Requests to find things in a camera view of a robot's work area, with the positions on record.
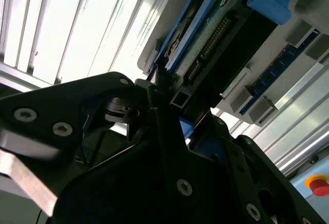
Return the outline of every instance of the cable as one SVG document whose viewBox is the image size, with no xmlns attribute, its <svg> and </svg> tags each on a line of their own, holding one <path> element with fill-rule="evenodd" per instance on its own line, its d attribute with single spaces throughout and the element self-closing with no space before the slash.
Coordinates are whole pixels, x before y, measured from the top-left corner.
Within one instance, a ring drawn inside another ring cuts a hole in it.
<svg viewBox="0 0 329 224">
<path fill-rule="evenodd" d="M 39 215 L 38 215 L 38 217 L 37 217 L 37 219 L 36 219 L 36 222 L 35 222 L 35 224 L 38 224 L 38 222 L 39 222 L 39 219 L 40 219 L 40 216 L 41 216 L 41 212 L 42 212 L 42 210 L 40 210 L 40 212 L 39 212 Z"/>
</svg>

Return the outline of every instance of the black plastic part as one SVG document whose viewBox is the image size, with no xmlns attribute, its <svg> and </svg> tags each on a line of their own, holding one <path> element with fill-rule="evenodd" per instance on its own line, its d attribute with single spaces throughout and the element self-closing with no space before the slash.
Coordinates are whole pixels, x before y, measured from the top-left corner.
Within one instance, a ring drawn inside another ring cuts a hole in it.
<svg viewBox="0 0 329 224">
<path fill-rule="evenodd" d="M 113 125 L 104 119 L 104 112 L 97 116 L 100 107 L 112 98 L 131 98 L 134 87 L 125 75 L 110 72 L 3 98 L 0 100 L 2 134 L 15 135 L 15 139 L 1 140 L 0 147 L 40 160 L 55 162 L 56 158 L 59 161 L 71 158 L 85 133 Z M 32 122 L 16 120 L 14 112 L 19 108 L 34 110 L 37 118 Z M 69 124 L 72 133 L 66 137 L 54 134 L 52 127 L 58 122 Z"/>
<path fill-rule="evenodd" d="M 254 187 L 266 216 L 275 216 L 282 224 L 303 223 L 303 218 L 310 223 L 325 223 L 253 140 L 240 135 L 234 143 L 242 149 L 251 162 L 249 167 L 259 177 L 254 180 Z"/>
</svg>

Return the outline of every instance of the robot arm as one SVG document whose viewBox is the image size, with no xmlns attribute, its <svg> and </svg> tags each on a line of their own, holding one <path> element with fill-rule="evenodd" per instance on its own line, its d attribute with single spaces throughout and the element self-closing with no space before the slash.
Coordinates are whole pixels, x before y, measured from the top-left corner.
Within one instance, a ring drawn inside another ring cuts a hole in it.
<svg viewBox="0 0 329 224">
<path fill-rule="evenodd" d="M 52 223 L 324 223 L 248 137 L 207 113 L 186 147 L 163 89 L 110 72 L 0 100 L 0 169 Z M 129 145 L 80 173 L 82 139 L 114 122 Z"/>
</svg>

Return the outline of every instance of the bolt head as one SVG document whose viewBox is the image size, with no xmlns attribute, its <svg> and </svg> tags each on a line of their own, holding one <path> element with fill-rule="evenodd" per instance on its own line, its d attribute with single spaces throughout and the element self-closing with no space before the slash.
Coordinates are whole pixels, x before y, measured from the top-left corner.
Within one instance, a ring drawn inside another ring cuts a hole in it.
<svg viewBox="0 0 329 224">
<path fill-rule="evenodd" d="M 121 82 L 122 84 L 128 84 L 128 83 L 129 83 L 128 80 L 126 80 L 126 79 L 120 79 L 120 82 Z"/>
<path fill-rule="evenodd" d="M 52 127 L 52 132 L 60 137 L 67 137 L 72 134 L 73 128 L 65 122 L 58 122 Z"/>
<path fill-rule="evenodd" d="M 36 112 L 30 108 L 19 108 L 14 112 L 14 117 L 21 122 L 31 122 L 38 116 Z"/>
<path fill-rule="evenodd" d="M 221 3 L 220 3 L 220 6 L 222 7 L 223 5 L 225 5 L 227 0 L 222 0 Z"/>
<path fill-rule="evenodd" d="M 179 190 L 180 193 L 182 193 L 184 196 L 191 196 L 193 189 L 190 183 L 188 183 L 186 180 L 184 179 L 179 179 L 177 181 L 177 189 Z"/>
</svg>

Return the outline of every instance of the black metal bracket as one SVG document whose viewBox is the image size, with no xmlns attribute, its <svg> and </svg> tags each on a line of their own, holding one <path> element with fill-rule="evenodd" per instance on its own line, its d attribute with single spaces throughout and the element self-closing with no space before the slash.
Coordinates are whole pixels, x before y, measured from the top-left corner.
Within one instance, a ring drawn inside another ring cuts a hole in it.
<svg viewBox="0 0 329 224">
<path fill-rule="evenodd" d="M 142 115 L 138 110 L 134 119 L 115 111 L 104 116 L 113 100 L 125 100 L 119 104 L 129 116 L 130 105 L 136 107 L 134 90 L 125 75 L 110 72 L 1 99 L 0 147 L 34 159 L 67 158 L 89 132 Z"/>
</svg>

